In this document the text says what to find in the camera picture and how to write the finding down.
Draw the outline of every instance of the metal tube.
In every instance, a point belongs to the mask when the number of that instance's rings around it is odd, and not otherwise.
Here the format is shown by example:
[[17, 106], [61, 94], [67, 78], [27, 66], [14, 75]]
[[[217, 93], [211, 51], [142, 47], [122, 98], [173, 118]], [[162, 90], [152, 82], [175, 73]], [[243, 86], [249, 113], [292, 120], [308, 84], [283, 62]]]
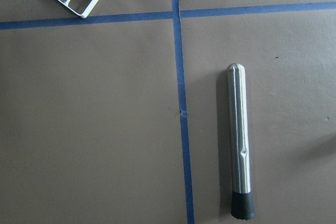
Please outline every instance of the metal tube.
[[228, 107], [232, 166], [232, 215], [238, 219], [254, 218], [251, 194], [246, 78], [243, 65], [227, 68]]

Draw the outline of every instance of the gray floor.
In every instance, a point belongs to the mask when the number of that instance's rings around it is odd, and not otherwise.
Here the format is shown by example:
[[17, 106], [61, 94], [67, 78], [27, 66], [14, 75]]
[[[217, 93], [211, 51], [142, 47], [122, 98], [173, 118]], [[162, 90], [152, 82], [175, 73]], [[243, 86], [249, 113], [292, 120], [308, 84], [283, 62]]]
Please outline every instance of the gray floor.
[[[330, 1], [180, 0], [180, 8]], [[171, 10], [171, 0], [100, 0], [90, 16]], [[0, 22], [67, 17], [54, 0], [0, 0]], [[188, 224], [239, 222], [229, 213], [232, 62], [247, 71], [250, 223], [334, 223], [335, 20], [336, 9], [182, 18]], [[187, 223], [172, 19], [0, 38], [0, 223]]]

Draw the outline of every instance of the rounded metal end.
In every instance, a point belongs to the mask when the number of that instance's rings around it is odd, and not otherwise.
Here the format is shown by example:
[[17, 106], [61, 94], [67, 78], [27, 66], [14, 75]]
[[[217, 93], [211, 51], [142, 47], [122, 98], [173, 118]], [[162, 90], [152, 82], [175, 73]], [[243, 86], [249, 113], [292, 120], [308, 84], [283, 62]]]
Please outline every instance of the rounded metal end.
[[240, 63], [232, 63], [227, 67], [229, 71], [245, 71], [245, 67]]

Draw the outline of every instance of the blue painter's tape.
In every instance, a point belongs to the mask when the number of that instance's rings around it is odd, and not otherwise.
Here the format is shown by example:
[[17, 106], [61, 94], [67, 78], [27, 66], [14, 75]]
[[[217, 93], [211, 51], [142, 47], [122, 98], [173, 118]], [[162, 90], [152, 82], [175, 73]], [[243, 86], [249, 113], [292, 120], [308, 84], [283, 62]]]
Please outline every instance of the blue painter's tape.
[[195, 17], [227, 16], [227, 15], [256, 14], [256, 13], [298, 12], [302, 10], [325, 10], [325, 9], [336, 9], [336, 2], [182, 10], [180, 11], [180, 17], [195, 18]]
[[135, 13], [135, 14], [92, 16], [92, 17], [87, 17], [86, 19], [81, 19], [81, 18], [41, 19], [41, 20], [27, 20], [27, 21], [17, 21], [17, 22], [3, 22], [3, 23], [0, 23], [0, 30], [36, 28], [36, 27], [52, 27], [52, 26], [73, 26], [73, 25], [116, 23], [116, 22], [131, 22], [131, 21], [171, 19], [171, 18], [172, 18], [172, 12], [156, 12], [156, 13]]
[[182, 138], [187, 223], [194, 224], [195, 220], [194, 220], [193, 187], [191, 177], [190, 147], [189, 147], [189, 135], [188, 135], [187, 106], [185, 96], [184, 64], [183, 64], [182, 32], [181, 32], [179, 0], [172, 0], [172, 10], [173, 10], [176, 72], [177, 72], [177, 88], [179, 92], [178, 102], [180, 105], [180, 124], [181, 124], [181, 138]]

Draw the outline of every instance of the black rubber tip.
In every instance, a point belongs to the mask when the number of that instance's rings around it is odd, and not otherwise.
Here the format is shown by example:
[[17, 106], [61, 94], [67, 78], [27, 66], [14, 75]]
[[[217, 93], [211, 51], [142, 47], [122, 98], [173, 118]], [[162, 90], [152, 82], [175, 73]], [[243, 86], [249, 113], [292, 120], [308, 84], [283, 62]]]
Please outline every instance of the black rubber tip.
[[240, 220], [255, 218], [252, 192], [246, 194], [232, 192], [231, 215]]

